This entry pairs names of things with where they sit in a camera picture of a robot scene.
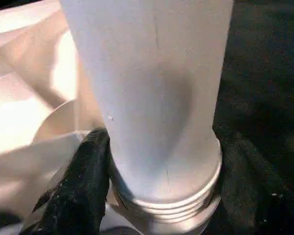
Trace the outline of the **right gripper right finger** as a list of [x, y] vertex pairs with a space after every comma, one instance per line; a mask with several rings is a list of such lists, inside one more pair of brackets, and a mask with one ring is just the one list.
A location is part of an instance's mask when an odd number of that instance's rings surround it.
[[222, 142], [212, 235], [294, 235], [294, 192], [246, 140]]

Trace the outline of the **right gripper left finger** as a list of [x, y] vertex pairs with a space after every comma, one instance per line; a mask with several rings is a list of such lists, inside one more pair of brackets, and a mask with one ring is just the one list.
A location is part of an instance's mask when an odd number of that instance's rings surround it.
[[110, 138], [96, 128], [81, 142], [62, 179], [38, 200], [23, 235], [98, 235], [109, 189]]

